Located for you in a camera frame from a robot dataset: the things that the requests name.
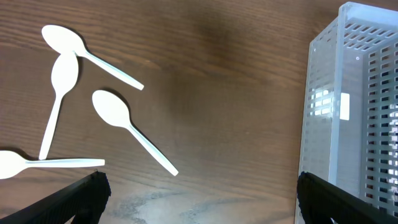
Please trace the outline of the clear plastic basket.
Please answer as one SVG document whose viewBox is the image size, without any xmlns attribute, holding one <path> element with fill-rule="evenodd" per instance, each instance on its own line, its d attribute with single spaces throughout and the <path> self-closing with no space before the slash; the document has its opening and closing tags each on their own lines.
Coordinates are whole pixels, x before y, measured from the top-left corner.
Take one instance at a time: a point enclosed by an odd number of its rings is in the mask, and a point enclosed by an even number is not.
<svg viewBox="0 0 398 224">
<path fill-rule="evenodd" d="M 396 11 L 347 2 L 311 41 L 298 169 L 397 216 Z"/>
</svg>

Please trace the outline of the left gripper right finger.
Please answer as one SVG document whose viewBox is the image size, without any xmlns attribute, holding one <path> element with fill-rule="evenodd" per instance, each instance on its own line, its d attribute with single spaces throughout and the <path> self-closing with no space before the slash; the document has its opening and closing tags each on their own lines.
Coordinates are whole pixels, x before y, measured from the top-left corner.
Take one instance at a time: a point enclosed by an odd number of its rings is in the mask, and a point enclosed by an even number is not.
<svg viewBox="0 0 398 224">
<path fill-rule="evenodd" d="M 306 224 L 397 223 L 396 217 L 382 213 L 310 172 L 302 172 L 298 177 L 297 199 Z"/>
</svg>

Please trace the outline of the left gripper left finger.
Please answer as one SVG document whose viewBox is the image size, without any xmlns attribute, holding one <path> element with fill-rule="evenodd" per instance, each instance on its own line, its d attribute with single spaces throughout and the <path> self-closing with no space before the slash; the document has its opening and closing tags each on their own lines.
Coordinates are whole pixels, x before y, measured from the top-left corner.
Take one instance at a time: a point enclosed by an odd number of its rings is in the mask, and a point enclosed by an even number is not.
<svg viewBox="0 0 398 224">
<path fill-rule="evenodd" d="M 94 172 L 38 202 L 1 219 L 2 224 L 97 224 L 111 188 L 104 172 Z"/>
</svg>

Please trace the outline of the white spoon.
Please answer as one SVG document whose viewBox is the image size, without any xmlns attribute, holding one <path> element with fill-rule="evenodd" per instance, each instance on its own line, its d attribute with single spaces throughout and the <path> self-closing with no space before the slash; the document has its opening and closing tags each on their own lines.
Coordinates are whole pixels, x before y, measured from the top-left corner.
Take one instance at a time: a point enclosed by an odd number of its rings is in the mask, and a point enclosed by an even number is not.
<svg viewBox="0 0 398 224">
<path fill-rule="evenodd" d="M 173 176 L 178 174 L 178 170 L 161 151 L 133 126 L 129 108 L 122 99 L 105 90 L 96 90 L 91 99 L 96 112 L 106 123 L 127 129 L 161 166 Z"/>
<path fill-rule="evenodd" d="M 41 33 L 46 43 L 58 53 L 73 52 L 76 56 L 90 60 L 122 82 L 138 90 L 143 90 L 144 85 L 142 83 L 108 62 L 91 54 L 86 48 L 83 39 L 76 32 L 62 26 L 46 25 L 43 26 Z"/>
<path fill-rule="evenodd" d="M 28 168 L 82 168 L 104 166 L 104 159 L 52 159 L 30 161 L 13 151 L 1 151 L 1 179 L 14 177 Z"/>
</svg>

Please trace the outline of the white label sticker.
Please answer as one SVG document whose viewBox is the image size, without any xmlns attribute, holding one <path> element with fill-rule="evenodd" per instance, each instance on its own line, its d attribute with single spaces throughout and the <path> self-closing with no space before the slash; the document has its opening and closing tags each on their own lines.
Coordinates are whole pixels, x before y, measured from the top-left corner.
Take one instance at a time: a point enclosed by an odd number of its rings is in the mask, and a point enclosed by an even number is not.
<svg viewBox="0 0 398 224">
<path fill-rule="evenodd" d="M 340 95 L 340 119 L 349 121 L 350 117 L 350 95 L 341 93 Z"/>
</svg>

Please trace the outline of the white spoon vertical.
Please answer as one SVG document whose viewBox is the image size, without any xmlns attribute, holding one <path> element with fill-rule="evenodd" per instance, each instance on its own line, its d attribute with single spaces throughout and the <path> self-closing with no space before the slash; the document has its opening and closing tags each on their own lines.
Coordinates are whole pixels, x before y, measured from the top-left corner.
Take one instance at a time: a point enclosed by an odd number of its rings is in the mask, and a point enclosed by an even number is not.
<svg viewBox="0 0 398 224">
<path fill-rule="evenodd" d="M 60 54 L 53 65 L 51 83 L 55 91 L 55 101 L 40 147 L 40 160 L 47 158 L 57 125 L 62 99 L 77 83 L 78 72 L 78 60 L 73 52 Z"/>
</svg>

